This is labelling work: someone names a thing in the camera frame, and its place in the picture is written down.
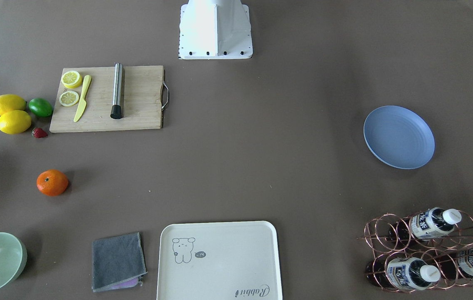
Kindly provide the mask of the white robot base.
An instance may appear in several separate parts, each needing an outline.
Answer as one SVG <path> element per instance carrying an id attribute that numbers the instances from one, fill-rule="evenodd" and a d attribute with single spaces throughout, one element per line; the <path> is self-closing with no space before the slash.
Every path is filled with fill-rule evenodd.
<path id="1" fill-rule="evenodd" d="M 190 0 L 180 7 L 178 57 L 236 60 L 253 55 L 249 8 L 240 0 Z"/>

